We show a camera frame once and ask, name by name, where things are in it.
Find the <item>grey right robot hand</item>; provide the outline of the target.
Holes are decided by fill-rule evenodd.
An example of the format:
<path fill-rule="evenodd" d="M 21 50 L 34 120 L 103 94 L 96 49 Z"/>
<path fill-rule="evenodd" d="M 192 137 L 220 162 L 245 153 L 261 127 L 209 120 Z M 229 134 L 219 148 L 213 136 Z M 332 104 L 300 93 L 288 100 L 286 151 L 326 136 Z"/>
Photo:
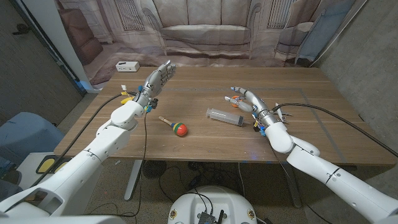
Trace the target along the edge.
<path fill-rule="evenodd" d="M 241 93 L 244 99 L 243 101 L 239 101 L 232 97 L 225 96 L 224 99 L 226 101 L 237 105 L 240 110 L 246 113 L 253 114 L 257 121 L 264 126 L 270 126 L 278 122 L 277 118 L 270 111 L 265 102 L 256 94 L 238 86 L 233 86 L 231 89 L 237 93 Z"/>

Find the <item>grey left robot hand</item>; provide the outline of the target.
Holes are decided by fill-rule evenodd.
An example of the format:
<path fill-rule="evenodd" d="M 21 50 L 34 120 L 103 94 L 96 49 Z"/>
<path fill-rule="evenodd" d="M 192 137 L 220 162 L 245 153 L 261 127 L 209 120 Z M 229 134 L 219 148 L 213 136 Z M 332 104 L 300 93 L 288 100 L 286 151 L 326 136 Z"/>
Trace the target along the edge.
<path fill-rule="evenodd" d="M 155 69 L 145 80 L 134 101 L 147 106 L 162 91 L 162 87 L 175 75 L 176 65 L 170 60 Z"/>

